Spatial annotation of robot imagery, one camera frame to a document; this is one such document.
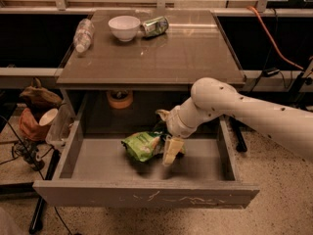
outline bowl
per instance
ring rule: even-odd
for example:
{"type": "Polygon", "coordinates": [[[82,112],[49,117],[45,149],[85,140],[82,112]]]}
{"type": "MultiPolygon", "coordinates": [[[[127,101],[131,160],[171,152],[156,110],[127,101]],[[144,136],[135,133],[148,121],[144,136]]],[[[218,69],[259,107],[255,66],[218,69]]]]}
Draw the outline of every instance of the bowl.
{"type": "Polygon", "coordinates": [[[140,26],[139,19],[132,16],[119,16],[109,21],[111,33],[122,42],[132,40],[140,26]]]}
{"type": "Polygon", "coordinates": [[[50,125],[53,122],[54,118],[57,116],[57,114],[58,114],[57,108],[49,110],[41,117],[39,125],[40,126],[50,125]]]}

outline metal can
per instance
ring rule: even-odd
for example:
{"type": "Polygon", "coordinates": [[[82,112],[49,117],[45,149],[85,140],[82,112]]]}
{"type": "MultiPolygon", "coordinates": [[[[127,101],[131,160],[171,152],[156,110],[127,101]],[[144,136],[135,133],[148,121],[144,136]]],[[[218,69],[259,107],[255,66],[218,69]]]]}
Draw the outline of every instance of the metal can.
{"type": "Polygon", "coordinates": [[[158,17],[152,20],[142,22],[142,28],[145,37],[161,35],[168,29],[168,20],[166,17],[158,17]]]}

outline drawer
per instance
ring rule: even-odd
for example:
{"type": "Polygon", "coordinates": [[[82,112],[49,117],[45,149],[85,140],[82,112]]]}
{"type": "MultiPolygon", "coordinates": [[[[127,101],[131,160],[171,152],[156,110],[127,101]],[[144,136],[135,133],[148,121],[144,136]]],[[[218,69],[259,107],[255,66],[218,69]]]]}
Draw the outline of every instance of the drawer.
{"type": "Polygon", "coordinates": [[[201,125],[171,166],[158,157],[145,163],[130,158],[121,140],[152,130],[157,109],[171,110],[189,97],[174,91],[133,95],[130,107],[116,110],[105,91],[85,93],[53,179],[33,184],[49,205],[242,209],[250,203],[259,190],[239,178],[224,117],[201,125]]]}

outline floor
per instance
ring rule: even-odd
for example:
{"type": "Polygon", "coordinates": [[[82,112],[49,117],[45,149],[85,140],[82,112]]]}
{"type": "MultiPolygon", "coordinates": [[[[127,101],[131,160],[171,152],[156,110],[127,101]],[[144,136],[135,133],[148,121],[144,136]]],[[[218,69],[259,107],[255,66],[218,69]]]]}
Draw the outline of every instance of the floor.
{"type": "MultiPolygon", "coordinates": [[[[10,118],[18,128],[20,108],[10,118]]],[[[234,147],[236,138],[229,128],[234,147]]],[[[60,207],[58,212],[72,234],[132,235],[132,234],[299,234],[313,233],[313,163],[294,155],[271,140],[247,127],[243,128],[247,145],[245,154],[236,153],[236,164],[243,182],[255,183],[260,192],[244,210],[210,209],[112,209],[60,207]]],[[[0,141],[15,140],[6,125],[0,141]]],[[[11,158],[12,144],[0,145],[0,163],[11,158]]],[[[39,155],[49,147],[39,146],[39,155]]],[[[52,153],[43,158],[46,166],[52,153]]],[[[31,182],[38,172],[18,158],[0,165],[2,184],[31,182]]],[[[37,199],[0,199],[0,211],[11,218],[27,234],[37,199]]],[[[1,219],[0,234],[10,222],[1,219]]],[[[36,234],[67,235],[53,207],[47,206],[42,217],[43,228],[36,234]]]]}

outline clear plastic bottle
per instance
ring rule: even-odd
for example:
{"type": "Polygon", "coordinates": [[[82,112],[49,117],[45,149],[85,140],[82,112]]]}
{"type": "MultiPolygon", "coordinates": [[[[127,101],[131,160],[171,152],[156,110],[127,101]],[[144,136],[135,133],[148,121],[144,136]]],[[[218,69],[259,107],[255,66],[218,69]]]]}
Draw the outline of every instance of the clear plastic bottle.
{"type": "Polygon", "coordinates": [[[94,32],[95,27],[90,20],[84,19],[79,22],[73,39],[75,49],[78,53],[83,53],[88,50],[91,45],[94,32]]]}

